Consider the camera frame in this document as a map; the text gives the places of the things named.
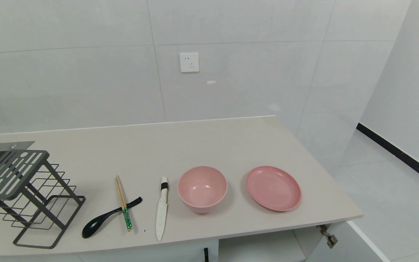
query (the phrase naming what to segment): cabinet hinge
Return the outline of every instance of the cabinet hinge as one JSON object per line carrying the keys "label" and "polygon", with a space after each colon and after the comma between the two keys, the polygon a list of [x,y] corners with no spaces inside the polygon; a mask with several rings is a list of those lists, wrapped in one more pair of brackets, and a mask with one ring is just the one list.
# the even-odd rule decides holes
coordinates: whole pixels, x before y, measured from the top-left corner
{"label": "cabinet hinge", "polygon": [[330,249],[332,249],[339,241],[337,237],[327,232],[326,225],[320,225],[316,227],[319,229],[319,232],[321,232],[321,234],[326,237],[327,245]]}

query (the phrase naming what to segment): wall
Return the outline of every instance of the wall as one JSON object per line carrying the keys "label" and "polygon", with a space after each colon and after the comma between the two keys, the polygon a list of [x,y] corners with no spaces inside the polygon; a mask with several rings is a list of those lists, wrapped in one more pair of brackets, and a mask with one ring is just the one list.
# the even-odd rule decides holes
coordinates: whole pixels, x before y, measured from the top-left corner
{"label": "wall", "polygon": [[276,114],[338,159],[409,2],[0,0],[0,133]]}
{"label": "wall", "polygon": [[413,0],[360,121],[419,161],[419,0]]}

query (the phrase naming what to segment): ceramic knife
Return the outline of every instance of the ceramic knife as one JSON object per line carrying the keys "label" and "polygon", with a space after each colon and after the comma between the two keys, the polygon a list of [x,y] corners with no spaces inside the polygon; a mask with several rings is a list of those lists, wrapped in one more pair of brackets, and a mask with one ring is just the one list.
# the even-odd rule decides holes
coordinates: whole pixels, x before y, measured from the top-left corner
{"label": "ceramic knife", "polygon": [[168,179],[161,178],[161,198],[158,201],[158,210],[156,211],[156,237],[161,241],[166,226],[166,213],[168,212]]}

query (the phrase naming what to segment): pink bowl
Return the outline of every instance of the pink bowl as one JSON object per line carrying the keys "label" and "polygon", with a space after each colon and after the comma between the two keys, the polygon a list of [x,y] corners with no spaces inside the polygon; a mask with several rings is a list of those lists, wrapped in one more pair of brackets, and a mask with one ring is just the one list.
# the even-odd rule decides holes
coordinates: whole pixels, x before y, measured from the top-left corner
{"label": "pink bowl", "polygon": [[197,166],[181,176],[177,191],[188,209],[208,213],[226,196],[227,181],[217,169]]}

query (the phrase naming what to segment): black spoon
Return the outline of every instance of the black spoon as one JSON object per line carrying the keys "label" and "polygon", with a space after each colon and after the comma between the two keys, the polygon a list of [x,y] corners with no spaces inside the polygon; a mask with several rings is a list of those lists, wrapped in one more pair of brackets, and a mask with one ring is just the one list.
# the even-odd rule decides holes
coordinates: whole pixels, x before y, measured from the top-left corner
{"label": "black spoon", "polygon": [[[136,205],[140,204],[142,201],[141,197],[138,197],[134,201],[127,204],[127,208],[131,209],[132,207],[135,207]],[[103,224],[103,222],[112,214],[122,211],[121,207],[118,207],[112,211],[109,211],[107,213],[104,213],[102,215],[99,215],[92,219],[90,222],[88,222],[85,227],[83,227],[82,230],[82,237],[83,238],[89,238],[94,234]]]}

